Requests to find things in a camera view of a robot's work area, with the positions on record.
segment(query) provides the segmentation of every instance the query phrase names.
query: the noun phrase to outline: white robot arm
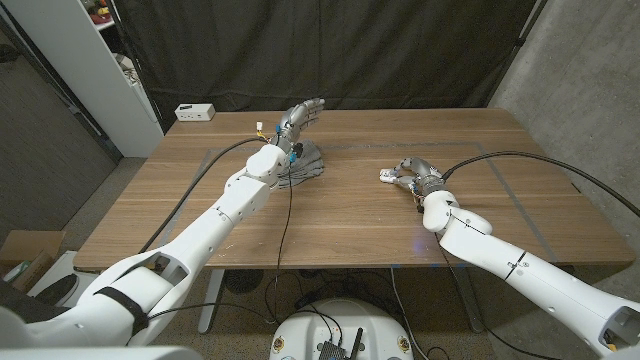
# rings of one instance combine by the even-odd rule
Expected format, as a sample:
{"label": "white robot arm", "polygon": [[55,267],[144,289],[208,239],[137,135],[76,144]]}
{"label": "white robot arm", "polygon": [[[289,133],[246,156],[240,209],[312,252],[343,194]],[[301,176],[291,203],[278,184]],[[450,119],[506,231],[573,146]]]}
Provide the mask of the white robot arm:
{"label": "white robot arm", "polygon": [[[417,176],[398,177],[402,169]],[[640,304],[600,291],[491,236],[491,224],[460,209],[440,173],[426,161],[404,159],[394,169],[381,170],[380,179],[411,190],[424,207],[424,227],[442,235],[440,245],[445,250],[505,280],[564,323],[600,356],[638,344]]]}
{"label": "white robot arm", "polygon": [[[148,316],[180,306],[193,281],[231,230],[260,210],[278,173],[290,166],[300,129],[317,120],[324,100],[312,99],[289,109],[271,144],[251,156],[246,168],[225,184],[224,194],[172,242],[123,259],[101,274],[78,304],[45,322],[24,324],[0,308],[0,347],[78,347],[146,345],[175,313]],[[166,264],[156,273],[156,262]]]}

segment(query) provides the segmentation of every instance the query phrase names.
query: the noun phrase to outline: black band on arm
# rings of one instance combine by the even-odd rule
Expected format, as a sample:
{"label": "black band on arm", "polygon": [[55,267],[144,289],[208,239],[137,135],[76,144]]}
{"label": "black band on arm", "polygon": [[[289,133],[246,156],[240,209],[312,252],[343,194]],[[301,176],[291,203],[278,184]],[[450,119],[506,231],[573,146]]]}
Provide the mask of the black band on arm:
{"label": "black band on arm", "polygon": [[133,329],[131,330],[131,337],[135,336],[140,330],[146,329],[149,326],[149,318],[147,314],[142,311],[140,305],[133,301],[130,297],[125,295],[118,289],[112,287],[102,288],[94,293],[94,295],[100,294],[108,298],[111,298],[118,304],[127,309],[131,315],[133,315]]}

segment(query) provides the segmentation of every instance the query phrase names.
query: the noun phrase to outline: wooden table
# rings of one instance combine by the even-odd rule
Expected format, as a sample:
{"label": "wooden table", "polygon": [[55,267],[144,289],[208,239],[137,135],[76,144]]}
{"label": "wooden table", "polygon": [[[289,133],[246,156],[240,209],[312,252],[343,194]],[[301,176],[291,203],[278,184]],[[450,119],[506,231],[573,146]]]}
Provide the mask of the wooden table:
{"label": "wooden table", "polygon": [[[81,269],[104,269],[137,253],[175,206],[195,174],[221,149],[265,132],[281,112],[217,113],[211,122],[171,128],[75,257]],[[318,145],[325,172],[293,188],[283,268],[439,266],[444,259],[422,226],[410,193],[381,183],[379,171],[410,156],[442,172],[486,152],[543,151],[502,109],[324,111],[302,133]],[[221,195],[227,178],[261,146],[221,158],[189,197],[159,246],[177,236]],[[460,205],[489,220],[494,235],[558,264],[628,264],[634,252],[553,165],[493,158],[465,166],[447,182]],[[208,266],[274,268],[289,192],[245,219]]]}

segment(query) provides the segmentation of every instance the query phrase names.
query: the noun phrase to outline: small white box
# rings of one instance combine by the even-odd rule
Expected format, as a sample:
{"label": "small white box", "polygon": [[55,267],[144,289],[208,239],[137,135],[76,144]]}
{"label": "small white box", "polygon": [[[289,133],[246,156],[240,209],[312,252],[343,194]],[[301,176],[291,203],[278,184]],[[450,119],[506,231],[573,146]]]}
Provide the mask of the small white box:
{"label": "small white box", "polygon": [[180,104],[175,113],[180,121],[209,121],[216,109],[213,104]]}

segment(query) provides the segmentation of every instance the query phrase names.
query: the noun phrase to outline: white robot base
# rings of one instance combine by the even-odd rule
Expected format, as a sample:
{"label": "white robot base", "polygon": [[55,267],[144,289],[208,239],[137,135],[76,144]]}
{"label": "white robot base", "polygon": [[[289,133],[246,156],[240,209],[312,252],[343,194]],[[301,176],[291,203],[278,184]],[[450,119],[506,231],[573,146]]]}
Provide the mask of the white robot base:
{"label": "white robot base", "polygon": [[[340,325],[342,336],[338,326],[331,319],[324,317],[331,328],[330,334],[322,317],[315,313],[311,305],[307,305],[301,310],[309,312],[293,314],[280,325],[271,343],[270,360],[413,359],[406,331],[381,309],[360,300],[347,298],[320,300],[313,303],[313,306]],[[359,329],[362,329],[362,332],[356,344]]]}

